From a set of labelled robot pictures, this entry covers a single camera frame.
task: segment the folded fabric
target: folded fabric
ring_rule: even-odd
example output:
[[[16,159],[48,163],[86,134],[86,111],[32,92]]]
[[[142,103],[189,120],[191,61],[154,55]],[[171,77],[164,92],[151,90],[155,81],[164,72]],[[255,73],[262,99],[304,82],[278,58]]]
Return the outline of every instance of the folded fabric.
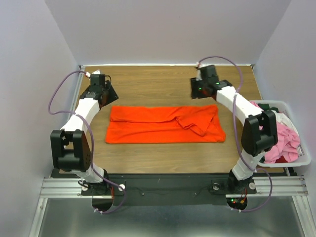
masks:
[[[224,142],[218,107],[129,107],[112,106],[105,142],[191,143]]]
[[[265,154],[265,163],[275,163],[281,156],[287,162],[293,162],[298,158],[297,148],[301,143],[298,132],[286,115],[274,112],[276,115],[277,144]]]

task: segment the white laundry basket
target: white laundry basket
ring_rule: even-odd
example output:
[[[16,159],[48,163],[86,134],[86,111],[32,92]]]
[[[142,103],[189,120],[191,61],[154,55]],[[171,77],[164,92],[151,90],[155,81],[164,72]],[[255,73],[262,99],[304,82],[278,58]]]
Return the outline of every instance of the white laundry basket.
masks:
[[[292,117],[290,108],[283,101],[277,101],[277,100],[253,100],[253,101],[256,102],[257,104],[269,104],[270,108],[277,107],[279,112],[284,113],[289,119],[291,119]],[[273,163],[273,164],[266,164],[266,163],[259,162],[259,165],[263,167],[298,167],[298,166],[307,165],[311,163],[311,157],[307,154],[307,151],[304,150],[304,145],[302,145],[302,140],[297,151],[299,154],[298,159],[294,162]]]

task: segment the wooden table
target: wooden table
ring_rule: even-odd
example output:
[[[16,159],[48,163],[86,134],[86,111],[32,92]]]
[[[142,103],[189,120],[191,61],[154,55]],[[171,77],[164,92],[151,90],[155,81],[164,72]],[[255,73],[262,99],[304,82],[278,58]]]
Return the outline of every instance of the wooden table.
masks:
[[[194,67],[87,67],[92,73],[112,77],[112,85],[119,99],[96,115],[91,123],[95,139],[94,162],[109,173],[205,173],[229,172],[238,160],[232,113],[211,98],[190,98],[190,80],[196,76]],[[227,79],[236,88],[239,76],[234,67],[216,67],[220,79]],[[241,68],[244,84],[241,94],[248,100],[260,99],[251,67]],[[89,85],[83,79],[81,94]],[[119,144],[104,142],[112,105],[180,106],[217,104],[222,128],[227,138],[224,143],[188,144]],[[238,123],[239,137],[241,124]]]

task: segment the pile of clothes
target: pile of clothes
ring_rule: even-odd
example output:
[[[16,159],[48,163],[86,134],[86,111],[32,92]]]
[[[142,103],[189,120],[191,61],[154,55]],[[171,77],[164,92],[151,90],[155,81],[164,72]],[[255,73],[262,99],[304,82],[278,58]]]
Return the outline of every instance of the pile of clothes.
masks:
[[[253,101],[251,103],[264,111],[272,110],[276,115],[278,142],[265,154],[264,163],[285,163],[297,160],[301,140],[291,120],[285,114],[280,113],[278,108],[270,108],[269,104],[256,104]]]

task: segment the white wall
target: white wall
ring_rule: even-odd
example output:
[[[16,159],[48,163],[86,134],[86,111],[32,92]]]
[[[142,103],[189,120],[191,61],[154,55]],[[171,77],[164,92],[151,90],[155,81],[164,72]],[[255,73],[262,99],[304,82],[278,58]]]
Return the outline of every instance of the white wall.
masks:
[[[290,0],[45,0],[79,64],[257,62]]]
[[[283,100],[312,163],[304,171],[316,220],[316,1],[293,0],[263,50],[254,73],[264,99]]]
[[[44,0],[2,0],[0,22],[0,236],[21,237],[52,170],[50,133],[65,121],[48,115],[49,97],[78,67]],[[74,82],[54,108],[70,107]]]

